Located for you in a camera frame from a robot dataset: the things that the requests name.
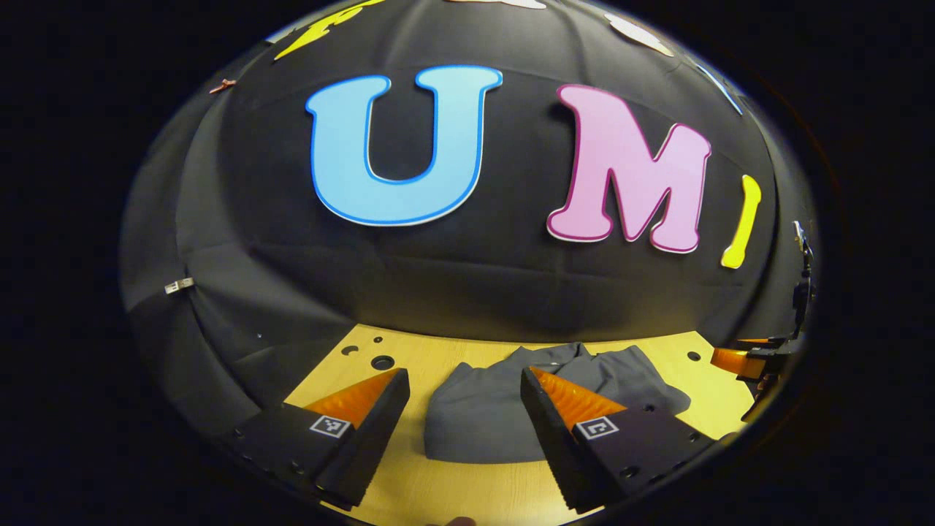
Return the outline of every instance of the screw hole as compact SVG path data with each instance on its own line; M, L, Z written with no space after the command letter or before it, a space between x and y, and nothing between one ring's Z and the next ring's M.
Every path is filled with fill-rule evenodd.
M396 361L388 356L378 356L370 361L370 366L377 371L386 371L393 367Z
M623 478L633 478L634 476L639 475L639 474L640 474L639 466L627 466L626 468L624 468L622 472L620 472L620 476L622 476Z

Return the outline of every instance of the letter m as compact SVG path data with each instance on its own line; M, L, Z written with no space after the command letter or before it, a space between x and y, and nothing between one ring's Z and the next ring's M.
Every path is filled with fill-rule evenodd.
M697 131L676 124L656 157L630 108L616 95L576 84L558 89L575 112L575 165L565 207L549 214L549 232L565 241L601 241L613 231L604 212L613 179L627 241L635 241L669 196L650 242L667 252L686 254L698 247L698 217L711 144Z

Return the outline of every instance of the gray cloth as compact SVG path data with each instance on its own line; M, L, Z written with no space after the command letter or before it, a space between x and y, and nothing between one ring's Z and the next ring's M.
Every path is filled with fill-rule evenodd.
M425 455L433 460L474 464L544 460L529 415L520 400L523 368L539 369L619 402L627 408L651 404L674 415L691 399L667 385L636 346L588 354L582 343L531 351L516 349L486 369L459 363L432 394L425 416Z

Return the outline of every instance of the metal clip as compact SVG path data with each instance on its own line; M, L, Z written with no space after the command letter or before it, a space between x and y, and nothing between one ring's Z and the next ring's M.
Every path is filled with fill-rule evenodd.
M220 85L220 86L214 88L213 90L209 91L208 93L210 93L210 94L216 94L216 93L218 93L218 92L220 92L220 91L226 90L227 88L229 88L229 87L231 87L231 86L236 86L236 85L237 85L237 81L236 81L236 80L224 79L224 80L221 80L221 85Z
M802 225L798 221L793 221L792 224L796 227L796 241L798 242L798 249L805 254L809 248L809 240L805 237L805 230L802 229Z
M185 278L166 285L165 293L172 294L173 292L178 292L183 288L188 288L190 286L194 286L194 278Z

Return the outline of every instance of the letter u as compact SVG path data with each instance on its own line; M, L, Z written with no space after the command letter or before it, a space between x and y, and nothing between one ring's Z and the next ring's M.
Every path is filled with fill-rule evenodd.
M432 162L421 175L384 179L370 167L373 101L390 89L384 76L328 86L309 97L311 178L334 214L368 226L418 225L461 206L477 185L483 150L483 100L503 83L496 69L439 66L421 71L416 84L435 94Z

